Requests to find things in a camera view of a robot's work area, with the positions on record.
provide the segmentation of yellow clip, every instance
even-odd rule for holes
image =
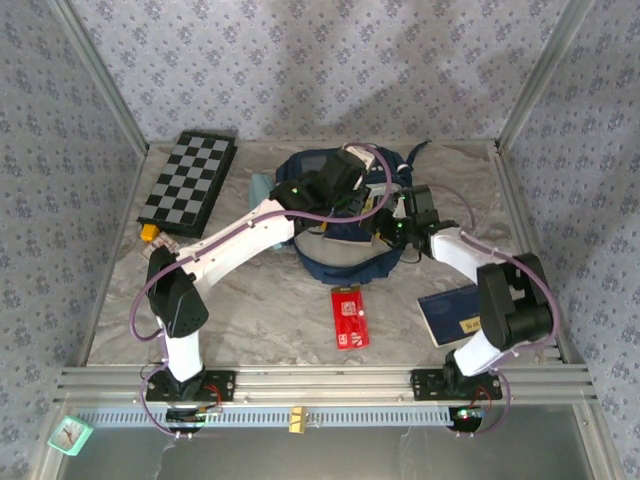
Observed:
[[[307,427],[306,407],[293,407],[289,419],[289,433],[304,433]]]
[[[160,235],[160,229],[148,223],[142,227],[142,232],[140,232],[140,238],[147,243],[153,242],[158,235]]]

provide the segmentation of red card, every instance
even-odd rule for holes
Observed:
[[[333,318],[339,350],[369,346],[369,329],[364,315],[360,287],[338,287],[331,290]]]

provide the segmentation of black mounting bracket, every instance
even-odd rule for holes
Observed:
[[[411,371],[413,399],[417,402],[429,400],[460,400],[472,402],[478,397],[478,388],[484,388],[492,400],[502,398],[500,379],[489,373],[465,377],[465,382],[452,386],[441,368],[423,368]]]
[[[235,388],[236,372],[233,370],[202,370],[186,382],[177,382],[169,370],[161,370],[149,379],[145,399],[170,403],[232,402]]]

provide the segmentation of green clock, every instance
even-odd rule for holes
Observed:
[[[79,418],[67,415],[53,430],[47,443],[65,455],[75,456],[93,432],[93,427]]]

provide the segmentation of backpack strap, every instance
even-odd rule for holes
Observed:
[[[415,162],[416,160],[416,156],[418,155],[418,153],[420,152],[420,150],[422,150],[424,147],[426,147],[427,145],[429,145],[431,143],[431,140],[425,140],[422,143],[419,143],[418,145],[416,145],[415,147],[413,147],[413,149],[411,150],[411,152],[409,153],[409,156],[407,157],[407,161],[405,162],[407,165],[409,165],[410,167],[413,166],[413,162]]]

